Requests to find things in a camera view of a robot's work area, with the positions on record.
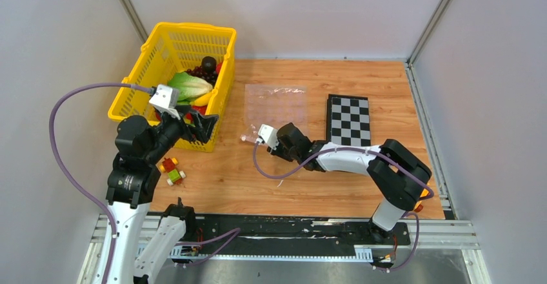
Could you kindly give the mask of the clear zip top bag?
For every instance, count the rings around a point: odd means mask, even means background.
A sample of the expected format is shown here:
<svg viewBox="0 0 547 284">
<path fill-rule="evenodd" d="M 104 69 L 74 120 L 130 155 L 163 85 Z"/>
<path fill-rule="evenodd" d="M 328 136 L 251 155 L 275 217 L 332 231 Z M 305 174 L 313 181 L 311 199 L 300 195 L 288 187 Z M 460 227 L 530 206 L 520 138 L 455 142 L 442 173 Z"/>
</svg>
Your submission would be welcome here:
<svg viewBox="0 0 547 284">
<path fill-rule="evenodd" d="M 308 134 L 308 98 L 304 86 L 245 85 L 241 141 L 255 143 L 262 124 L 281 128 L 293 123 Z"/>
</svg>

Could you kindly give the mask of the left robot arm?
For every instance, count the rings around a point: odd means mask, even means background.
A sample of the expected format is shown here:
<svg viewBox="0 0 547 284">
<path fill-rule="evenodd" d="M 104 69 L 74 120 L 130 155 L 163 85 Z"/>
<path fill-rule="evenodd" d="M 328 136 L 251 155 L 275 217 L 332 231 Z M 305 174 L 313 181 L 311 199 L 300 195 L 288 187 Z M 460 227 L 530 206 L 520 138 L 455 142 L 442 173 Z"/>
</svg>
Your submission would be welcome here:
<svg viewBox="0 0 547 284">
<path fill-rule="evenodd" d="M 130 116 L 118 124 L 118 153 L 107 179 L 106 200 L 111 216 L 96 282 L 153 283 L 175 244 L 196 236 L 195 210 L 178 201 L 163 212 L 150 244 L 137 253 L 144 219 L 161 177 L 157 164 L 180 139 L 208 142 L 219 120 L 218 115 L 203 116 L 195 110 L 189 113 L 195 125 L 187 125 L 183 113 L 179 117 L 163 113 L 155 126 L 143 116 Z"/>
</svg>

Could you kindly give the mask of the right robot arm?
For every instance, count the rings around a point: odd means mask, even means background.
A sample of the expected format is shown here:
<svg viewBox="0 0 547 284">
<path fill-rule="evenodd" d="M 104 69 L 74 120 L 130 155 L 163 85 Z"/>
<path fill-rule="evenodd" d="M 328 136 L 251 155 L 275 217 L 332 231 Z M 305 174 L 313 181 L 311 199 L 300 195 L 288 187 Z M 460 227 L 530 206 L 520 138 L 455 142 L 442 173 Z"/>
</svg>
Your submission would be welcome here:
<svg viewBox="0 0 547 284">
<path fill-rule="evenodd" d="M 280 129 L 261 125 L 257 144 L 265 144 L 273 156 L 296 161 L 298 168 L 371 177 L 383 195 L 368 226 L 369 237 L 376 243 L 386 243 L 403 216 L 434 196 L 428 185 L 432 171 L 394 139 L 369 147 L 310 141 L 293 123 L 288 123 Z"/>
</svg>

